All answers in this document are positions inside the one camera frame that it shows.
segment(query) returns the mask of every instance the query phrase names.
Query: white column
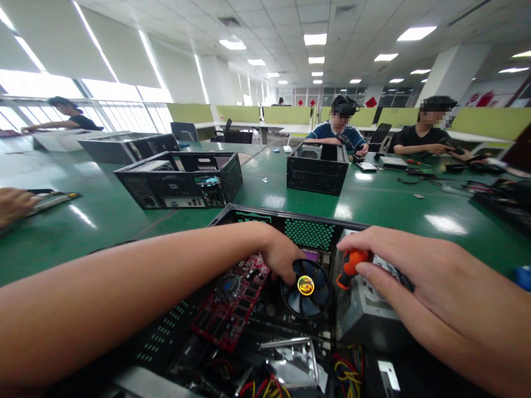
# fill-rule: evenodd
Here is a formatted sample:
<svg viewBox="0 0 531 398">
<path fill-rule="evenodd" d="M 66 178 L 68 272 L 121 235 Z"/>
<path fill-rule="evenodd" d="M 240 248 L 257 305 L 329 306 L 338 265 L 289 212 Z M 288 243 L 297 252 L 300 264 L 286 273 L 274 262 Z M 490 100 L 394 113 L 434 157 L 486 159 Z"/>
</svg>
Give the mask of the white column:
<svg viewBox="0 0 531 398">
<path fill-rule="evenodd" d="M 365 102 L 367 102 L 372 97 L 374 97 L 374 99 L 376 100 L 376 106 L 378 106 L 378 102 L 380 102 L 380 98 L 382 97 L 382 91 L 383 91 L 383 85 L 369 86 L 367 88 L 367 92 L 365 93 Z"/>
<path fill-rule="evenodd" d="M 439 54 L 420 93 L 417 108 L 424 99 L 434 95 L 460 101 L 490 49 L 486 44 L 461 44 Z"/>
</svg>

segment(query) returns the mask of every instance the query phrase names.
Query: person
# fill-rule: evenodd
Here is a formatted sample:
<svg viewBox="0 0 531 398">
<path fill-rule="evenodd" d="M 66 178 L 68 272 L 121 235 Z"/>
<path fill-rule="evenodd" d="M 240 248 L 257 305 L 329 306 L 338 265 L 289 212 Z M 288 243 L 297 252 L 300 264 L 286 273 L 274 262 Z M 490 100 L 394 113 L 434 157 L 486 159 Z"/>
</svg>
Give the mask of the person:
<svg viewBox="0 0 531 398">
<path fill-rule="evenodd" d="M 98 127 L 91 119 L 83 116 L 83 110 L 79 109 L 76 103 L 67 98 L 54 97 L 48 99 L 46 103 L 55 107 L 55 109 L 57 109 L 63 115 L 70 116 L 70 118 L 67 121 L 62 122 L 49 122 L 27 126 L 22 129 L 23 133 L 33 133 L 35 131 L 55 128 L 65 128 L 67 130 L 103 130 L 103 127 Z"/>
<path fill-rule="evenodd" d="M 0 236 L 1 231 L 25 217 L 39 199 L 32 193 L 16 188 L 0 188 Z"/>
<path fill-rule="evenodd" d="M 356 268 L 439 360 L 496 396 L 528 396 L 530 294 L 444 240 L 370 227 L 337 248 L 371 250 L 414 283 L 411 293 L 374 264 Z M 254 253 L 295 283 L 304 253 L 245 222 L 113 247 L 2 287 L 0 396 L 40 396 Z"/>
<path fill-rule="evenodd" d="M 417 124 L 405 127 L 396 133 L 389 146 L 389 153 L 399 155 L 412 155 L 418 153 L 431 153 L 433 155 L 450 154 L 456 159 L 466 161 L 473 155 L 465 151 L 464 155 L 457 155 L 453 147 L 441 144 L 443 138 L 450 138 L 448 133 L 438 127 L 446 113 L 457 105 L 450 97 L 434 96 L 425 99 L 420 106 Z"/>
<path fill-rule="evenodd" d="M 336 138 L 338 133 L 343 133 L 352 142 L 348 150 L 354 150 L 357 156 L 365 156 L 369 152 L 369 145 L 361 133 L 352 125 L 348 125 L 350 118 L 356 113 L 357 104 L 349 97 L 337 96 L 332 102 L 332 118 L 319 124 L 308 134 L 304 142 L 315 144 L 342 145 Z"/>
</svg>

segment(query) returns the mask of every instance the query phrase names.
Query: vr headset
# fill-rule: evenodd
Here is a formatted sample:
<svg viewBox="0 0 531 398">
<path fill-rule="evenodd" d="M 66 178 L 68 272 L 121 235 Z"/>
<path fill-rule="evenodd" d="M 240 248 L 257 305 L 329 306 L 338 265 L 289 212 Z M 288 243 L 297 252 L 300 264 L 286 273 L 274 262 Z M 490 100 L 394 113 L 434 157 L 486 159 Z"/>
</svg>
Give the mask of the vr headset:
<svg viewBox="0 0 531 398">
<path fill-rule="evenodd" d="M 331 111 L 333 114 L 339 113 L 341 118 L 350 118 L 360 110 L 360 107 L 352 98 L 345 97 L 345 99 L 347 102 L 333 105 Z"/>
</svg>

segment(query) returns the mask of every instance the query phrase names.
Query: white box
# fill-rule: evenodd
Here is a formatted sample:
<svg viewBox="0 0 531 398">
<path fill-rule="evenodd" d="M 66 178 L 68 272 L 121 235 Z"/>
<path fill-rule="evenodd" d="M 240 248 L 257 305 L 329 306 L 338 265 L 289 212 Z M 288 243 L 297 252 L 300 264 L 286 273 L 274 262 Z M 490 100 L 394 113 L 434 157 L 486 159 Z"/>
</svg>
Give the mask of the white box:
<svg viewBox="0 0 531 398">
<path fill-rule="evenodd" d="M 33 139 L 37 140 L 44 148 L 48 149 L 49 151 L 74 152 L 83 150 L 83 147 L 77 142 L 80 139 L 99 138 L 115 134 L 117 134 L 117 132 L 109 133 L 102 131 L 74 129 L 58 130 L 47 133 L 35 133 L 33 134 Z"/>
</svg>

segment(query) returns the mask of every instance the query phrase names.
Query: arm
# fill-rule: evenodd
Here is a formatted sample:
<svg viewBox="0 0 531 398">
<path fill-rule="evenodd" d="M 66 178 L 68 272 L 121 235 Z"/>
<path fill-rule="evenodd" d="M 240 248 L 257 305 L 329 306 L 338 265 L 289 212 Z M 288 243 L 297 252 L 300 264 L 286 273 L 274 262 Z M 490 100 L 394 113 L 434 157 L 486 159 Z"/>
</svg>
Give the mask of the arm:
<svg viewBox="0 0 531 398">
<path fill-rule="evenodd" d="M 529 293 L 444 240 L 371 227 L 337 248 L 371 250 L 406 274 L 414 293 L 380 267 L 356 267 L 439 360 L 495 396 L 529 395 Z"/>
<path fill-rule="evenodd" d="M 118 246 L 1 288 L 0 395 L 64 378 L 257 252 L 295 283 L 292 263 L 304 254 L 273 227 L 246 222 Z"/>
<path fill-rule="evenodd" d="M 49 129 L 49 128 L 67 128 L 67 129 L 74 129 L 74 128 L 80 128 L 79 124 L 73 121 L 62 121 L 62 122 L 48 122 L 43 124 L 36 124 L 33 126 L 27 126 L 24 127 L 23 130 L 26 131 L 33 131 L 38 129 Z"/>
</svg>

